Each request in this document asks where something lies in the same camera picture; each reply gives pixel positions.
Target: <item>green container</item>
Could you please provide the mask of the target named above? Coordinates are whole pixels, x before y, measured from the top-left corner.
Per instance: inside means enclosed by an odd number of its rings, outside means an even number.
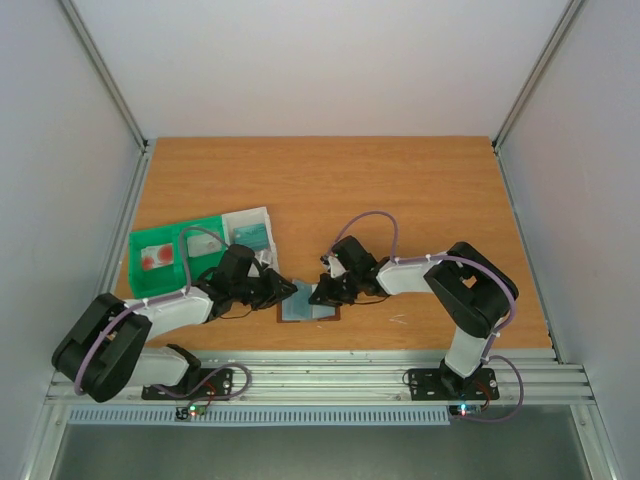
[[[135,298],[162,295],[163,293],[179,290],[187,284],[179,254],[178,239],[180,232],[185,227],[192,226],[206,228],[220,235],[222,239],[226,238],[222,217],[220,215],[131,232],[129,235],[129,285]],[[202,233],[198,231],[187,232],[184,236],[185,248],[187,238],[192,235],[202,235]],[[143,270],[141,258],[142,249],[151,246],[165,245],[167,243],[173,245],[173,264],[152,270]],[[195,280],[207,268],[217,266],[225,250],[226,247],[223,246],[219,252],[194,258],[189,257],[188,263],[191,278]]]

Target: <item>orange wooden surface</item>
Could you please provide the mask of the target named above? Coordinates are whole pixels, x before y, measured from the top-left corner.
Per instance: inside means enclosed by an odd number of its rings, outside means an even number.
[[[281,273],[316,282],[319,257],[342,226],[371,209],[400,224],[398,254],[465,240],[518,285],[518,316],[497,347],[550,341],[496,160],[486,137],[296,137],[158,140],[134,229],[266,206]],[[377,258],[388,219],[350,230]],[[126,259],[116,289],[130,298]],[[246,307],[238,306],[229,315]],[[454,323],[433,295],[394,296],[342,309],[337,322],[282,324],[276,309],[175,330],[150,342],[199,350],[441,349]]]

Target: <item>gray floor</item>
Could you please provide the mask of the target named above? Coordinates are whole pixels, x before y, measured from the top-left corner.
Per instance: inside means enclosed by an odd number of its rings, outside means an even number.
[[[568,407],[448,427],[67,428],[54,479],[590,478]]]

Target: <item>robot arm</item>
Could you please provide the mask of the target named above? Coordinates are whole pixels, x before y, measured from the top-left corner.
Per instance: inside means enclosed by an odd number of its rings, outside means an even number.
[[[456,323],[440,381],[452,398],[459,396],[481,368],[500,320],[512,310],[515,284],[465,242],[433,256],[380,262],[352,236],[331,251],[333,257],[322,259],[329,272],[321,275],[309,302],[337,307],[353,304],[361,292],[381,297],[434,293]]]
[[[205,271],[188,291],[126,301],[110,293],[99,295],[54,352],[53,366],[76,385],[80,375],[81,391],[97,402],[138,385],[176,386],[175,393],[186,394],[200,378],[199,360],[177,345],[143,351],[145,343],[176,328],[219,318],[234,301],[259,310],[296,292],[273,269],[256,263],[253,250],[231,245],[220,264]]]

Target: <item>white wall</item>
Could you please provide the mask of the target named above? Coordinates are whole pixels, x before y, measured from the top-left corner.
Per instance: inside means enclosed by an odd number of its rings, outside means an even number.
[[[97,287],[136,147],[57,2],[0,3],[0,478]]]
[[[566,0],[76,0],[147,137],[497,133]]]
[[[504,148],[551,321],[637,478],[640,8],[589,0]]]

